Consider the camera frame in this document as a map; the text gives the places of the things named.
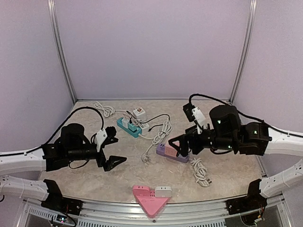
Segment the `pink charger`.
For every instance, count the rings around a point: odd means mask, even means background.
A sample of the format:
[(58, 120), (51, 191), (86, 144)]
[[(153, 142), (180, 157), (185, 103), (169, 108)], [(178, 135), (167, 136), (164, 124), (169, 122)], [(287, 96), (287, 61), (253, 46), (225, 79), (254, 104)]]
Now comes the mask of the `pink charger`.
[(134, 196), (150, 196), (150, 188), (148, 186), (134, 185), (132, 188)]

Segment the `white power strip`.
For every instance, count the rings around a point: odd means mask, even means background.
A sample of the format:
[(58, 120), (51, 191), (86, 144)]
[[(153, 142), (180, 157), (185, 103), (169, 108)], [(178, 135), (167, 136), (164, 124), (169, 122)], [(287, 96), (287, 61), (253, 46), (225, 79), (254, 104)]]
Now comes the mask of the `white power strip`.
[[(100, 102), (96, 101), (95, 104), (94, 104), (94, 107), (100, 111), (103, 112), (103, 116), (105, 118), (108, 118), (110, 116), (112, 116), (113, 114), (115, 114), (116, 112), (121, 112), (122, 115), (123, 113), (126, 111), (126, 110), (123, 110), (123, 109), (115, 109), (114, 107), (112, 106), (109, 106), (109, 105), (102, 105)], [(147, 128), (149, 129), (149, 124), (140, 124), (140, 127), (141, 130), (143, 131), (143, 128)]]

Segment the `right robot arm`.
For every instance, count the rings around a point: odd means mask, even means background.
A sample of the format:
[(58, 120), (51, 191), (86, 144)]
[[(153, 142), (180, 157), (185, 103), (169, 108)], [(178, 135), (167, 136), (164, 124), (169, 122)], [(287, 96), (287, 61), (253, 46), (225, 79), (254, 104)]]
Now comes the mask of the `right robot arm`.
[(195, 125), (186, 129), (184, 134), (169, 140), (169, 145), (176, 150), (178, 156), (186, 157), (189, 152), (197, 155), (205, 148), (215, 155), (233, 152), (256, 156), (303, 156), (302, 133), (275, 128), (223, 101), (210, 110), (212, 123), (207, 124), (201, 110), (192, 104), (193, 97), (194, 95), (189, 97), (183, 111)]

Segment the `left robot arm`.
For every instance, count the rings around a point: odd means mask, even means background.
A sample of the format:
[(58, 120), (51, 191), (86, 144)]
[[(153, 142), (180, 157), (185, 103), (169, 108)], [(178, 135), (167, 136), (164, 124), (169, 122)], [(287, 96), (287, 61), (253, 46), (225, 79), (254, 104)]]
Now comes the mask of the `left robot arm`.
[(118, 142), (114, 126), (101, 128), (88, 139), (84, 126), (63, 122), (56, 130), (60, 136), (54, 143), (47, 141), (37, 148), (2, 152), (0, 154), (0, 193), (48, 202), (56, 210), (66, 206), (66, 199), (53, 180), (31, 181), (12, 177), (12, 174), (39, 171), (51, 172), (69, 167), (74, 161), (95, 160), (97, 166), (108, 172), (125, 162), (126, 157), (106, 158), (104, 147)]

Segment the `pink cube socket adapter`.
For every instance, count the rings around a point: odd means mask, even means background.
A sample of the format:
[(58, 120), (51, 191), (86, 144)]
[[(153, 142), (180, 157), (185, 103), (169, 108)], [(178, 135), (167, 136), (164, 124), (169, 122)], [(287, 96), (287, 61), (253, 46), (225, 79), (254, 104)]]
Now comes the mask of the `pink cube socket adapter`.
[(177, 153), (177, 150), (174, 149), (168, 142), (166, 142), (164, 154), (170, 157), (177, 157)]

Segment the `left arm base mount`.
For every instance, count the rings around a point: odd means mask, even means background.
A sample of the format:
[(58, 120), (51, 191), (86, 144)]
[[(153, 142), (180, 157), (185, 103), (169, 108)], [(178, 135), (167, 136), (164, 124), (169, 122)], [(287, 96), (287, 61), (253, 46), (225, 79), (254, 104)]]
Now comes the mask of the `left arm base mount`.
[(41, 201), (41, 206), (61, 213), (80, 215), (83, 201), (64, 197), (57, 183), (53, 180), (43, 180), (47, 186), (48, 196)]

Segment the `pink triangular power strip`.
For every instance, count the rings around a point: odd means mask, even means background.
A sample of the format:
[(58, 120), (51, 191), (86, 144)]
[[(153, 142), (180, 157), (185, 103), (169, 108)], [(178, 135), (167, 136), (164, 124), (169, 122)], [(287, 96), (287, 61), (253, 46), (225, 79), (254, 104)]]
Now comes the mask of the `pink triangular power strip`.
[(168, 203), (171, 197), (155, 197), (154, 190), (151, 190), (150, 196), (134, 196), (145, 214), (149, 218), (154, 218)]

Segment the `white cube socket adapter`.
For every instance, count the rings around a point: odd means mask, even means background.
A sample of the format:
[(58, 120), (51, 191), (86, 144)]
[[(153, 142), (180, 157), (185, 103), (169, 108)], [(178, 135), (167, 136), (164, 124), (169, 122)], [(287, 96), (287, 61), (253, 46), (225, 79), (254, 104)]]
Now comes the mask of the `white cube socket adapter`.
[(133, 115), (135, 119), (144, 122), (147, 120), (146, 111), (142, 107), (133, 109)]

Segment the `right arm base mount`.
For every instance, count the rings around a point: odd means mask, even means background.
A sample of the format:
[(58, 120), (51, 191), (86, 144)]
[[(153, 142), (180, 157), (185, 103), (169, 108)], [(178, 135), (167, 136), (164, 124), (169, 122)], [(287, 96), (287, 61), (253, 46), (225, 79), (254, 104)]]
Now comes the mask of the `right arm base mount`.
[(239, 214), (251, 210), (265, 208), (267, 206), (267, 198), (261, 196), (259, 189), (261, 179), (252, 181), (249, 184), (246, 196), (226, 201), (229, 215)]

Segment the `purple power strip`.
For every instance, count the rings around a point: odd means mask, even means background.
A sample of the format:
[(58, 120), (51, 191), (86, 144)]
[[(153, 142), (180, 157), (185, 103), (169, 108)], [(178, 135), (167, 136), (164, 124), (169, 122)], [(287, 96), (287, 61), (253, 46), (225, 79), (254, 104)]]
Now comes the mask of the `purple power strip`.
[(165, 144), (161, 143), (156, 148), (156, 154), (186, 164), (190, 163), (194, 170), (194, 178), (197, 184), (202, 187), (209, 187), (211, 180), (207, 176), (207, 168), (203, 165), (200, 158), (190, 158), (188, 161), (180, 161), (176, 157), (170, 157), (164, 154)]

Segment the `small white cube charger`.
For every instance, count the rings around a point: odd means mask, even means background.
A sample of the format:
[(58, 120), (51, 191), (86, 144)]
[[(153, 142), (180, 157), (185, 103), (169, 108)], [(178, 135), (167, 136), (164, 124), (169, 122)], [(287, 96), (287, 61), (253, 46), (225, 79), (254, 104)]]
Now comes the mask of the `small white cube charger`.
[(126, 118), (126, 117), (122, 118), (121, 123), (124, 128), (128, 129), (128, 124), (129, 124), (128, 118)]

